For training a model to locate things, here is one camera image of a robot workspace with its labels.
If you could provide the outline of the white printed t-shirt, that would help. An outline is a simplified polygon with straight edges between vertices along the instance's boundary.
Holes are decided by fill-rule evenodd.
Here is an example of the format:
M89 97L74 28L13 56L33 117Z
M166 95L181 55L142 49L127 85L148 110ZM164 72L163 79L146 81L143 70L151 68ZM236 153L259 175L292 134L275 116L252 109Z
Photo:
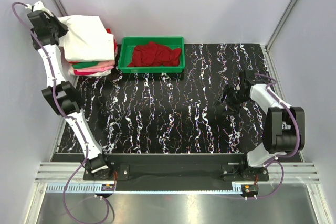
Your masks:
M99 16L59 17L68 32L60 37L65 59L69 62L114 60L114 36L108 33Z

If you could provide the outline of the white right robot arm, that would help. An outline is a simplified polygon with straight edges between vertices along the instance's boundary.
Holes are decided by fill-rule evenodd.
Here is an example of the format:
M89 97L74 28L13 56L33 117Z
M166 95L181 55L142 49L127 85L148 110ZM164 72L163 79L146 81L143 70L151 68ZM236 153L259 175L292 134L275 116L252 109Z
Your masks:
M257 168L271 161L293 157L305 145L305 111L295 107L278 95L267 84L242 84L239 89L227 85L221 101L226 104L225 115L239 113L243 103L254 101L265 112L263 142L246 154L246 162L238 167L239 176L250 180Z

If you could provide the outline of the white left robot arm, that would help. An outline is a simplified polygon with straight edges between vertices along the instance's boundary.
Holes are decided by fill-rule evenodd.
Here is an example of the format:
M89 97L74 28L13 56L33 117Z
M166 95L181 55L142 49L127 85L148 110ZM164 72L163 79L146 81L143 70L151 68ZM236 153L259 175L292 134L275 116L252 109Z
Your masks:
M62 60L111 60L114 56L112 35L98 16L56 17L38 10L27 17L33 26L30 30L33 47L42 57L47 75L43 97L72 128L83 151L82 165L86 173L107 180L113 175L113 167L88 126L81 95L66 79Z

